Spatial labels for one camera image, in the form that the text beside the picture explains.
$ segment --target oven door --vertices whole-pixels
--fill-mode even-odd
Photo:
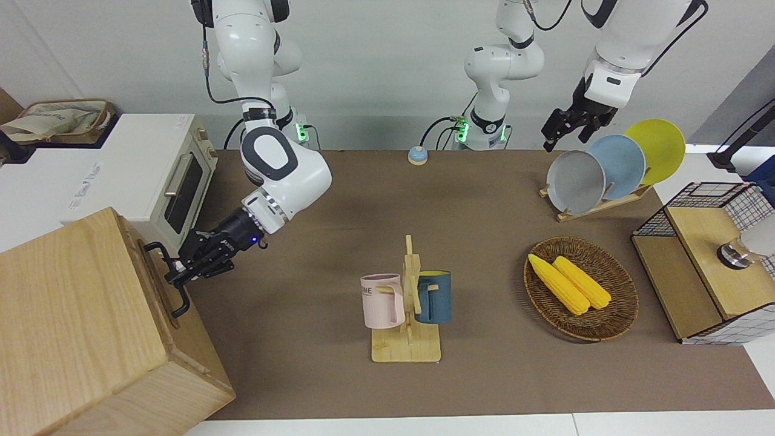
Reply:
[[[157,218],[161,221],[160,227],[166,230],[164,233],[169,234],[170,240],[176,241],[175,250],[193,227],[212,177],[205,156],[190,134],[187,140],[188,145],[183,147],[184,152],[178,157],[164,190],[166,205],[162,202],[163,210]]]

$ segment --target blue mug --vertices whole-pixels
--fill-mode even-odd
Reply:
[[[415,320],[444,324],[452,320],[452,275],[449,271],[420,271],[417,293],[422,313]]]

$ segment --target plate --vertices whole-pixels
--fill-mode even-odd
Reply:
[[[578,150],[566,151],[552,162],[546,184],[554,207],[569,215],[582,215],[597,206],[606,186],[600,162]]]
[[[684,134],[670,121],[644,119],[627,129],[625,135],[638,143],[646,156],[649,171],[643,177],[644,185],[653,185],[669,178],[684,161]]]
[[[605,181],[614,185],[603,195],[616,200],[635,191],[646,173],[646,156],[638,143],[624,135],[608,135],[589,146],[587,153],[600,162]]]
[[[525,289],[538,313],[557,330],[585,341],[599,342],[622,336],[638,317],[638,294],[627,271],[613,256],[596,244],[577,237],[553,237],[538,243],[530,253],[554,262],[557,256],[584,270],[611,294],[611,302],[603,309],[590,308],[576,316],[563,306],[543,284],[525,260]]]

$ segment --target corn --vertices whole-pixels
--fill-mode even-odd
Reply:
[[[528,254],[528,259],[539,279],[573,315],[589,310],[589,300],[549,262],[534,254]]]
[[[554,268],[561,272],[573,283],[582,294],[589,300],[592,307],[602,309],[611,302],[611,294],[608,293],[599,283],[589,276],[584,270],[574,265],[563,256],[555,259]]]

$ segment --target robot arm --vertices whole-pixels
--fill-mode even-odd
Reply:
[[[253,245],[265,248],[266,234],[281,229],[331,185],[331,172],[321,154],[295,143],[277,125],[275,106],[291,114],[292,109],[284,88],[272,77],[301,64],[298,48],[294,44],[282,48],[273,25],[288,16],[288,0],[195,0],[192,5],[203,26],[215,27],[219,69],[242,101],[247,133],[240,153],[245,174],[257,188],[215,229],[190,230],[178,251],[179,261],[169,259],[162,249],[170,269],[165,279],[184,301],[173,312],[176,317],[187,309],[183,290],[187,282],[233,269],[231,258]],[[207,74],[206,48],[204,56]]]
[[[508,44],[476,47],[465,60],[466,74],[477,84],[474,106],[466,113],[464,145],[472,150],[495,147],[505,128],[511,96],[501,82],[534,78],[543,69],[543,51],[533,39],[533,23],[522,1],[499,0],[496,24]]]
[[[554,109],[541,129],[544,148],[551,151],[558,139],[578,127],[583,128],[579,139],[585,143],[607,126],[629,101],[655,52],[698,6],[695,0],[602,0],[594,15],[585,9],[587,19],[601,28],[601,37],[570,107]]]

